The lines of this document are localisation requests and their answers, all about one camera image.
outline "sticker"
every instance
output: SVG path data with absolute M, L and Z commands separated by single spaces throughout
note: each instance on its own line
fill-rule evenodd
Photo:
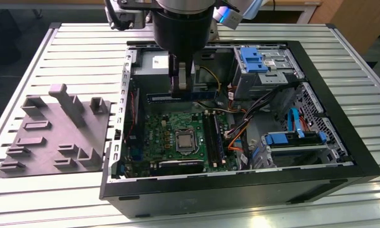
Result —
M 265 65 L 276 65 L 276 64 L 275 64 L 275 61 L 272 61 L 272 60 L 265 60 Z
M 152 59 L 153 69 L 168 69 L 169 68 L 169 58 L 168 56 L 154 56 Z
M 320 4 L 320 2 L 307 1 L 304 4 L 305 4 L 305 5 L 319 5 L 319 4 Z
M 248 158 L 244 154 L 241 154 L 240 159 L 241 159 L 243 163 L 248 164 Z
M 228 98 L 230 101 L 233 101 L 233 92 L 228 92 Z

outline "label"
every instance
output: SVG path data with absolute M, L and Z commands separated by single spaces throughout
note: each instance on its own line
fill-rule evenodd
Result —
M 169 68 L 169 57 L 168 56 L 154 56 L 152 59 L 153 69 L 166 69 Z
M 169 100 L 180 100 L 180 98 L 172 98 L 170 96 L 152 97 L 153 101 L 169 101 Z
M 275 65 L 275 61 L 265 60 L 265 65 Z
M 228 98 L 230 101 L 233 101 L 233 92 L 228 92 Z
M 248 164 L 248 158 L 244 154 L 241 154 L 240 159 L 241 159 L 243 163 Z
M 317 2 L 317 1 L 307 1 L 304 4 L 305 5 L 319 5 L 320 2 Z

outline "robot end effector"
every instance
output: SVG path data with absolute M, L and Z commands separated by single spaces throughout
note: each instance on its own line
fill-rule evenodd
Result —
M 149 15 L 157 45 L 169 53 L 172 97 L 192 92 L 192 56 L 208 42 L 212 18 L 234 29 L 243 19 L 225 0 L 104 0 L 113 29 L 141 29 Z

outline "slatted metal table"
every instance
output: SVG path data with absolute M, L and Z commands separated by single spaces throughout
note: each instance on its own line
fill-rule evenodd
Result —
M 337 29 L 324 25 L 218 27 L 220 40 L 299 40 L 380 165 L 380 79 Z M 49 29 L 0 119 L 0 163 L 16 136 L 26 96 L 48 94 L 66 83 L 81 101 L 118 100 L 128 40 L 152 40 L 152 27 L 112 31 L 106 24 L 62 24 Z M 106 138 L 113 135 L 113 116 Z M 0 179 L 0 227 L 116 225 L 129 227 L 356 227 L 380 228 L 380 177 L 349 186 L 316 202 L 181 216 L 126 219 L 98 200 L 101 173 Z

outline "blue clip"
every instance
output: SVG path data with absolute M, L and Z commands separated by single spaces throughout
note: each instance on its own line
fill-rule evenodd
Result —
M 267 143 L 267 145 L 273 144 L 273 140 L 272 140 L 272 137 L 269 135 L 265 136 L 265 143 Z
M 252 154 L 252 158 L 255 158 L 257 153 L 259 153 L 259 146 L 256 146 L 256 149 L 255 149 L 253 154 Z
M 287 143 L 289 143 L 284 133 L 271 134 L 271 138 L 272 138 L 273 144 L 287 144 Z
M 324 144 L 327 142 L 327 135 L 325 135 L 325 133 L 324 132 L 319 132 L 317 135 L 319 135 L 319 138 L 321 139 L 321 143 Z
M 257 52 L 255 47 L 240 48 L 240 55 L 248 73 L 268 72 L 268 68 L 263 62 L 263 55 Z
M 296 108 L 291 108 L 289 112 L 287 114 L 288 131 L 292 131 L 292 118 L 293 118 L 293 124 L 296 126 L 296 132 L 299 134 L 299 137 L 304 138 L 304 133 L 303 133 L 303 130 L 301 130 L 301 125 L 300 125 L 299 110 Z

